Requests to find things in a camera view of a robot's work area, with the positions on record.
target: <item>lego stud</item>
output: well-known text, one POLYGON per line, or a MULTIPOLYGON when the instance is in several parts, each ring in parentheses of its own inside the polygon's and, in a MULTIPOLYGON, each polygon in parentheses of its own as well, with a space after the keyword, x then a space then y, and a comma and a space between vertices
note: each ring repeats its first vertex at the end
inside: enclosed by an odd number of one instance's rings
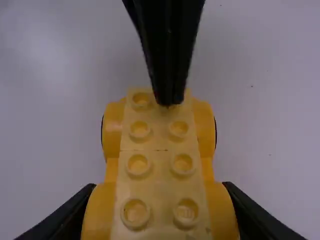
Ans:
POLYGON ((180 229, 193 228, 198 222, 199 207, 191 198, 183 198, 173 209, 173 222, 180 229))
POLYGON ((151 208, 138 198, 129 198, 121 207, 120 217, 123 224, 134 231, 143 229, 150 216, 151 208))
POLYGON ((145 178, 150 173, 151 162, 142 154, 134 154, 127 160, 125 167, 131 178, 145 178))
POLYGON ((132 96, 131 105, 136 111, 144 111, 150 108, 151 98, 147 92, 137 92, 132 96))
POLYGON ((182 178, 190 177, 196 170, 194 160, 186 153, 174 155, 170 166, 173 174, 182 178))
POLYGON ((189 125, 185 121, 173 121, 169 125, 169 133, 173 141, 183 141, 189 130, 189 125))
POLYGON ((151 128, 145 121, 135 121, 130 125, 130 137, 135 142, 145 142, 151 134, 151 128))

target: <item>black plastic arm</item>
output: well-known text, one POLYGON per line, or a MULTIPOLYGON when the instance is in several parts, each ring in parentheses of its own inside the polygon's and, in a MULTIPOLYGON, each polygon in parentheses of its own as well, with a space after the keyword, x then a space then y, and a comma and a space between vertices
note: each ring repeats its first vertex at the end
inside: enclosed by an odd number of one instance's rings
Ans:
POLYGON ((306 240, 281 223, 232 182, 223 182, 231 197, 241 240, 306 240))
POLYGON ((16 240, 80 239, 86 206, 95 186, 93 183, 86 185, 51 215, 16 240))

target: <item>toy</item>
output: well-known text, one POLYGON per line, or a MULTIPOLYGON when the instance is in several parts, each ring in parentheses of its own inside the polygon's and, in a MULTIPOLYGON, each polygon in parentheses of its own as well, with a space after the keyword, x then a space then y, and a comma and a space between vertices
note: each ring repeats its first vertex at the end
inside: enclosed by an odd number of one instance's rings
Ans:
POLYGON ((190 91, 169 108, 151 89, 110 103, 105 183, 92 192, 81 239, 238 239, 232 201, 214 182, 214 126, 209 104, 190 91))

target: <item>white surface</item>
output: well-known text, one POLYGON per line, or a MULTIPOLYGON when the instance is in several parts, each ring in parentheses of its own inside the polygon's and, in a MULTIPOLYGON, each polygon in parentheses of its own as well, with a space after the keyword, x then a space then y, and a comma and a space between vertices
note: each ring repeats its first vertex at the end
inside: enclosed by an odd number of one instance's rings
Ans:
MULTIPOLYGON (((103 180, 104 108, 149 80, 120 0, 3 0, 0 7, 6 240, 103 180)), ((216 178, 310 240, 320 235, 319 21, 317 0, 207 0, 189 76, 216 115, 216 178)))

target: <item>yellow plastic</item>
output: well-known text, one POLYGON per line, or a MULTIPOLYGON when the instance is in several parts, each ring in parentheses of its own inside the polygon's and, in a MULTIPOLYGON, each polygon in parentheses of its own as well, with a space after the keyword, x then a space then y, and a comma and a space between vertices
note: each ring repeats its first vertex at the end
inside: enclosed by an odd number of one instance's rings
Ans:
POLYGON ((186 91, 181 106, 156 105, 131 89, 104 113, 105 183, 90 196, 81 238, 239 238, 227 190, 214 182, 215 124, 210 105, 186 91))

